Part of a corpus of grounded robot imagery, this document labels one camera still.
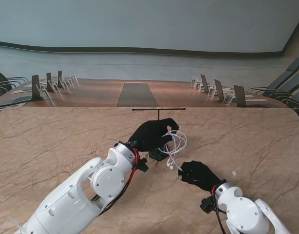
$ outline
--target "conference room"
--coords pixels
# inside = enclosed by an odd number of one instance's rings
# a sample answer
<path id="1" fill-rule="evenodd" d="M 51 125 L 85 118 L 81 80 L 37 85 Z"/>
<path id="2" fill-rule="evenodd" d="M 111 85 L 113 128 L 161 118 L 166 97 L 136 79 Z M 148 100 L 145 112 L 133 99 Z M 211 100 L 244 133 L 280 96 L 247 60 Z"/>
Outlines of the conference room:
<path id="1" fill-rule="evenodd" d="M 299 234 L 299 0 L 0 2 L 2 233 Z"/>

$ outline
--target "wall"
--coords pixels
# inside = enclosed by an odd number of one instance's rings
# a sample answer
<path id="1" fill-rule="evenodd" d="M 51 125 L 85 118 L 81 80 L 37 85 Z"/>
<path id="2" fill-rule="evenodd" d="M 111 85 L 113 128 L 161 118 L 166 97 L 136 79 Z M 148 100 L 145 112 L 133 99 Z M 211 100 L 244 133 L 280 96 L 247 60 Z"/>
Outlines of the wall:
<path id="1" fill-rule="evenodd" d="M 0 0 L 0 41 L 34 46 L 281 51 L 299 0 Z"/>
<path id="2" fill-rule="evenodd" d="M 205 74 L 223 85 L 246 88 L 267 86 L 299 57 L 299 31 L 285 56 L 279 58 L 197 58 L 183 56 L 115 53 L 45 53 L 0 47 L 0 71 L 7 77 L 31 79 L 39 74 L 62 70 L 88 79 L 149 79 L 190 81 L 192 75 Z"/>

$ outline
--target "wooden table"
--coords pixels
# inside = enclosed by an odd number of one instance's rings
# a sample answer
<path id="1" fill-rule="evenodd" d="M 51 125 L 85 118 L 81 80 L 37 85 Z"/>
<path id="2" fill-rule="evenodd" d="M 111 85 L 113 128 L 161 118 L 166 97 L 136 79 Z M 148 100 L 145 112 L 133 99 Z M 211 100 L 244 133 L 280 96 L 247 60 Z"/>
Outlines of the wooden table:
<path id="1" fill-rule="evenodd" d="M 150 87 L 158 105 L 160 107 L 226 107 L 222 106 L 218 97 L 208 98 L 207 94 L 195 91 L 190 87 L 189 82 L 182 81 L 153 81 L 153 80 L 105 80 L 105 79 L 78 79 L 79 84 L 75 89 L 70 88 L 70 93 L 61 89 L 61 95 L 50 93 L 53 102 L 33 101 L 25 106 L 97 106 L 115 107 L 117 106 L 124 83 L 145 82 Z M 9 91 L 0 97 L 0 102 L 6 99 L 29 95 L 29 93 L 11 94 L 13 91 L 25 89 L 27 82 Z M 248 99 L 269 99 L 266 102 L 251 102 L 265 107 L 286 107 L 283 103 L 260 95 L 252 94 L 254 97 Z"/>
<path id="2" fill-rule="evenodd" d="M 245 197 L 267 202 L 299 234 L 299 117 L 289 108 L 187 108 L 161 111 L 187 136 L 176 162 L 201 161 Z M 112 107 L 9 107 L 0 114 L 0 234 L 23 224 L 57 185 L 94 157 L 125 142 L 156 111 Z M 125 194 L 83 234 L 222 234 L 209 196 L 148 158 Z M 225 215 L 221 214 L 226 233 Z"/>

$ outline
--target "black cable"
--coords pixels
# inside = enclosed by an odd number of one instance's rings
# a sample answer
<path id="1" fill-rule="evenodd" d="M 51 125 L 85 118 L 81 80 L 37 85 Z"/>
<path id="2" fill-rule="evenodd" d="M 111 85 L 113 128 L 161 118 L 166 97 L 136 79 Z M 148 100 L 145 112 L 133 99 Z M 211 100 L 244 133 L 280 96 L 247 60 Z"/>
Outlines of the black cable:
<path id="1" fill-rule="evenodd" d="M 219 222 L 221 231 L 222 231 L 223 234 L 226 234 L 226 232 L 225 232 L 225 230 L 224 230 L 224 228 L 223 228 L 223 226 L 222 226 L 222 223 L 221 223 L 220 214 L 219 214 L 218 207 L 217 207 L 216 196 L 213 195 L 212 197 L 213 197 L 214 211 L 215 211 L 215 213 L 216 213 L 216 215 L 217 215 L 217 218 L 218 218 L 218 222 Z"/>
<path id="2" fill-rule="evenodd" d="M 99 214 L 99 216 L 100 215 L 102 215 L 103 213 L 105 213 L 106 211 L 108 211 L 120 198 L 121 198 L 121 196 L 125 193 L 125 191 L 127 190 L 127 188 L 128 188 L 128 186 L 129 186 L 129 184 L 130 184 L 130 182 L 131 182 L 131 177 L 133 176 L 133 173 L 131 173 L 130 174 L 130 177 L 129 177 L 129 179 L 128 179 L 128 181 L 126 182 L 126 184 L 125 184 L 125 186 L 124 186 L 124 188 L 122 189 L 122 191 L 120 192 L 120 194 L 113 200 L 113 201 L 111 201 L 108 205 L 107 205 L 107 207 Z"/>

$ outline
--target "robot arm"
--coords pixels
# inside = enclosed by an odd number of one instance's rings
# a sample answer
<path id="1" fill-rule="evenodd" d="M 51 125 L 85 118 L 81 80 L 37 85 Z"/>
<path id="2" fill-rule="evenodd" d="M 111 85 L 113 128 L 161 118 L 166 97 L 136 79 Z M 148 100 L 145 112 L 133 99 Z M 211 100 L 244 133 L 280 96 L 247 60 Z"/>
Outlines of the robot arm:
<path id="1" fill-rule="evenodd" d="M 226 224 L 232 234 L 267 234 L 269 221 L 276 234 L 290 234 L 264 201 L 243 197 L 239 187 L 225 180 L 220 181 L 203 163 L 185 162 L 181 168 L 183 171 L 179 170 L 178 173 L 182 181 L 212 193 L 212 196 L 202 200 L 200 207 L 206 213 L 218 209 L 226 212 Z"/>
<path id="2" fill-rule="evenodd" d="M 232 234 L 267 234 L 269 221 L 276 234 L 290 234 L 273 210 L 261 199 L 243 197 L 242 190 L 226 182 L 215 190 L 217 207 L 226 212 L 226 224 Z"/>
<path id="3" fill-rule="evenodd" d="M 123 143 L 109 149 L 105 160 L 93 158 L 56 187 L 41 202 L 17 234 L 78 234 L 82 232 L 124 187 L 124 175 L 135 164 L 136 155 Z M 83 182 L 89 179 L 97 194 L 86 197 Z"/>
<path id="4" fill-rule="evenodd" d="M 93 158 L 56 187 L 41 202 L 30 219 L 16 234 L 78 234 L 95 218 L 108 210 L 124 193 L 136 169 L 145 172 L 145 159 L 138 151 L 150 151 L 172 140 L 164 136 L 170 126 L 179 126 L 171 119 L 143 123 L 130 137 L 128 144 L 119 142 L 110 148 L 105 160 Z M 132 173 L 125 184 L 125 174 Z M 87 198 L 83 191 L 89 180 L 96 196 Z"/>

